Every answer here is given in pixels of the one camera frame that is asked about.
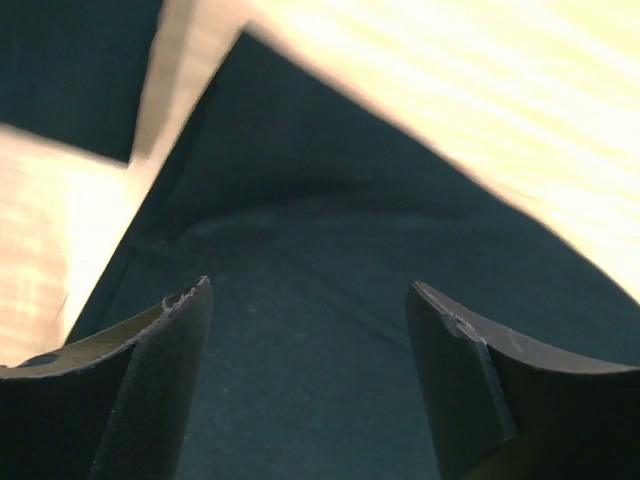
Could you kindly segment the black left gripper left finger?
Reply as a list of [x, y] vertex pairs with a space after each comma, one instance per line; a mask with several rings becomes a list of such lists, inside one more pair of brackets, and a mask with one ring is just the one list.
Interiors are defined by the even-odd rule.
[[172, 479], [212, 312], [210, 281], [1, 369], [4, 479]]

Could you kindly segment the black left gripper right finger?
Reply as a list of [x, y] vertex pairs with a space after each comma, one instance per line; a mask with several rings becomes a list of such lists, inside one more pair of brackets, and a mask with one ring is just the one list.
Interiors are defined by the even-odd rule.
[[406, 299], [444, 479], [635, 479], [639, 371], [545, 344], [429, 285]]

